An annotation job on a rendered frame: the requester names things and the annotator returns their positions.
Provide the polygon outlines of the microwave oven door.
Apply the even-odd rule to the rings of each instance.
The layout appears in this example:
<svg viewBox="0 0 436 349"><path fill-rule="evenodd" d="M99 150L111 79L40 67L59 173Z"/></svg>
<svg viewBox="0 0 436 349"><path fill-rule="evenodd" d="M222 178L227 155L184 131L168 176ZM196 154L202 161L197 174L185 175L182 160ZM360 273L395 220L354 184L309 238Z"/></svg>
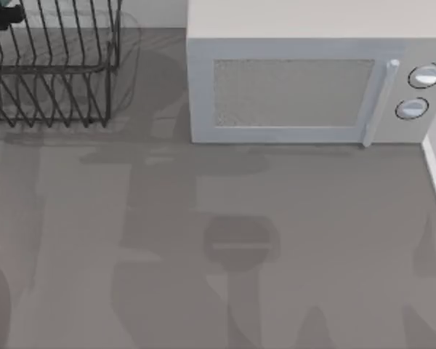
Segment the microwave oven door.
<svg viewBox="0 0 436 349"><path fill-rule="evenodd" d="M389 60L386 39L188 39L195 143L361 143Z"/></svg>

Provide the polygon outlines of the pale microwave oven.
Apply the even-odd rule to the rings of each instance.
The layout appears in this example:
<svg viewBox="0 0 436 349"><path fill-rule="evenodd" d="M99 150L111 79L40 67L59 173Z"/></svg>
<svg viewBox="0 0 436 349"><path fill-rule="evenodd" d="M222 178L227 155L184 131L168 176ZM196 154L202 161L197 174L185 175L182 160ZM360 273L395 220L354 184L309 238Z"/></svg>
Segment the pale microwave oven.
<svg viewBox="0 0 436 349"><path fill-rule="evenodd" d="M395 84L373 144L421 143L436 116L436 85L414 89L408 75L436 63L436 0L189 0L188 39L386 39L404 45ZM403 100L422 97L419 119L395 115Z"/></svg>

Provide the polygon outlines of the small white microwave knob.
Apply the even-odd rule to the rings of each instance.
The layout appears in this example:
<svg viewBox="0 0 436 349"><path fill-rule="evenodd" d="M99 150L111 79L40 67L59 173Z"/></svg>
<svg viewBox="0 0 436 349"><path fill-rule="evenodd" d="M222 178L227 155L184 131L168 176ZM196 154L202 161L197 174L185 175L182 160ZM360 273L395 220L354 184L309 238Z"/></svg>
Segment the small white microwave knob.
<svg viewBox="0 0 436 349"><path fill-rule="evenodd" d="M395 115L402 120L414 120L421 118L428 109L429 102L422 97L417 97L401 101L395 109Z"/></svg>

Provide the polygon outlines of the large white microwave knob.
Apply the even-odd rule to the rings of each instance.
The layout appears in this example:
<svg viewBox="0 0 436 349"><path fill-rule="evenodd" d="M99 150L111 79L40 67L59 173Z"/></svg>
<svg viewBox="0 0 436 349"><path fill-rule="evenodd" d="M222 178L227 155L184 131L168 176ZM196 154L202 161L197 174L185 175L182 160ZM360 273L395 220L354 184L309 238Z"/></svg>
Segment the large white microwave knob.
<svg viewBox="0 0 436 349"><path fill-rule="evenodd" d="M436 63L414 68L408 75L408 83L414 89L427 89L436 85Z"/></svg>

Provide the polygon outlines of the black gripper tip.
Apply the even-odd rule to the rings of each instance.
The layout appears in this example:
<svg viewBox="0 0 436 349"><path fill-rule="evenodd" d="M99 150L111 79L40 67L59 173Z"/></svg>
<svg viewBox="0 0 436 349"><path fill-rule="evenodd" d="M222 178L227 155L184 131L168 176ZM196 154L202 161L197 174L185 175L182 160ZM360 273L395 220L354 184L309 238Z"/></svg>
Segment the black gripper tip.
<svg viewBox="0 0 436 349"><path fill-rule="evenodd" d="M19 24L24 19L25 10L21 5L6 7L0 3L0 31L5 31L10 25Z"/></svg>

